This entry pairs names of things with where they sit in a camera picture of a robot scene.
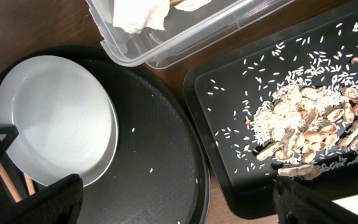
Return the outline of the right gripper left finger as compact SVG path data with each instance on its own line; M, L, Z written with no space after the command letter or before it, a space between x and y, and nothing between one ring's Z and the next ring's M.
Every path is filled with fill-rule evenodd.
M0 128L0 160L18 137L14 125ZM0 223L76 223L83 204L83 180L70 174L0 212Z

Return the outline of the gold brown snack wrapper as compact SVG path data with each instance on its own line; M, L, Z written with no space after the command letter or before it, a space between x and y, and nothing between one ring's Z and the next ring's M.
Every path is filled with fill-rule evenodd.
M180 4L181 2L183 2L184 0L170 0L170 6L174 7L177 4Z

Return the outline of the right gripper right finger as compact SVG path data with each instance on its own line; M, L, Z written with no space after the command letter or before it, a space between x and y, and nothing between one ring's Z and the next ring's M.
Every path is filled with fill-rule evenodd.
M358 215L286 177L273 189L279 224L358 224Z

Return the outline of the wooden chopstick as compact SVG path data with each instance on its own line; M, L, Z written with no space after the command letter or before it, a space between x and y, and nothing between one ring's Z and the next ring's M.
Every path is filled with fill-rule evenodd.
M32 179L27 174L24 174L24 179L29 195L35 194L36 191Z
M2 178L2 181L4 182L4 184L7 187L9 193L13 197L14 201L15 202L20 202L22 200L22 197L18 193L16 187L14 186L12 180L8 176L5 168L3 167L3 165L1 163L0 163L0 177Z

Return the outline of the grey round plate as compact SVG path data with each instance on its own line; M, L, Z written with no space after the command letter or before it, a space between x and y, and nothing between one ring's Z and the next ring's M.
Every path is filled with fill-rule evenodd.
M99 81L63 57L41 55L12 67L0 85L0 126L18 136L15 166L44 186L77 174L84 186L111 165L118 142L114 105Z

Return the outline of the rice and peanut shell scraps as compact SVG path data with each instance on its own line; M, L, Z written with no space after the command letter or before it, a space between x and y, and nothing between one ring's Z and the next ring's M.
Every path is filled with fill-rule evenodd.
M262 150L259 161L275 157L278 175L312 179L350 164L350 145L341 139L358 120L358 90L313 87L298 78L279 88L246 121Z

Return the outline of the white napkin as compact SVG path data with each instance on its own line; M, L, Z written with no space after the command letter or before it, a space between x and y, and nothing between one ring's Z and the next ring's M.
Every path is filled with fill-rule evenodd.
M211 0L184 0L173 8L192 12ZM172 7L170 0L116 0L112 11L112 26L128 34L140 34L143 29L165 30L164 20Z

